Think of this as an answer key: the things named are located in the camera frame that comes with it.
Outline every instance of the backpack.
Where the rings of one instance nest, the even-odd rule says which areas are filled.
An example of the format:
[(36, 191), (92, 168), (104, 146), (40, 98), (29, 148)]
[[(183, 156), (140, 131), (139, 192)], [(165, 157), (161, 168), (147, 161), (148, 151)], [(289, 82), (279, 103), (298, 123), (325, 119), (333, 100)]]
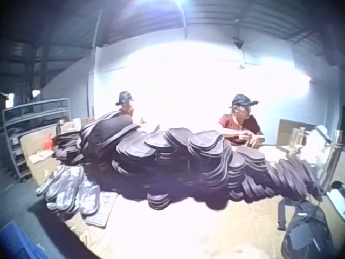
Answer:
[[(285, 205), (295, 207), (287, 228)], [(309, 201), (283, 198), (278, 204), (278, 230), (286, 232), (280, 249), (284, 259), (324, 259), (336, 255), (325, 213)]]

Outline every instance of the table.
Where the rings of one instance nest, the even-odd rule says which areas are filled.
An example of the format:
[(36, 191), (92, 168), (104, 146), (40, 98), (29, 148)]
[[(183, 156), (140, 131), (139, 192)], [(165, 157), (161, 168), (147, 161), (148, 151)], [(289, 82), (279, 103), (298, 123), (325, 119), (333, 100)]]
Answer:
[[(274, 146), (260, 150), (270, 160), (285, 156)], [(335, 180), (345, 181), (342, 168), (345, 168), (345, 154), (341, 156)], [(280, 200), (281, 197), (275, 197), (250, 205), (229, 202), (226, 209), (217, 212), (188, 198), (157, 212), (148, 207), (147, 201), (129, 201), (118, 196), (106, 229), (88, 226), (80, 214), (65, 223), (102, 259), (218, 258), (240, 244), (257, 247), (270, 258), (282, 258), (280, 246), (284, 232), (277, 231)], [(345, 224), (327, 198), (320, 207), (339, 249)], [(293, 212), (293, 208), (286, 208), (287, 221)]]

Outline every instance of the metal ceiling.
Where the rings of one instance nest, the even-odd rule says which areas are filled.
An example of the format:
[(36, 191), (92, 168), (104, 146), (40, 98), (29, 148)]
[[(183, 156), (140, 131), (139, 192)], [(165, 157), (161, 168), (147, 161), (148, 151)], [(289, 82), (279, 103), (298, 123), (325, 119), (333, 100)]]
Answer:
[(336, 0), (5, 1), (1, 88), (11, 92), (18, 80), (28, 84), (27, 77), (38, 76), (44, 69), (50, 76), (41, 80), (43, 87), (49, 78), (88, 54), (93, 43), (102, 47), (184, 23), (256, 30), (345, 67), (342, 12)]

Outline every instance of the floor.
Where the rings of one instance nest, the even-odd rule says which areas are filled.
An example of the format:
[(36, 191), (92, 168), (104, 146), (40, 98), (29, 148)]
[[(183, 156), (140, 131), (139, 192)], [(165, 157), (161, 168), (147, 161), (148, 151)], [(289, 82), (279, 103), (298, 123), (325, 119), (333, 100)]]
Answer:
[(41, 198), (35, 196), (37, 188), (33, 179), (19, 183), (8, 172), (1, 170), (1, 228), (11, 222), (19, 228), (33, 243), (38, 244), (48, 258), (69, 259), (95, 258), (82, 245), (77, 237), (45, 208)]

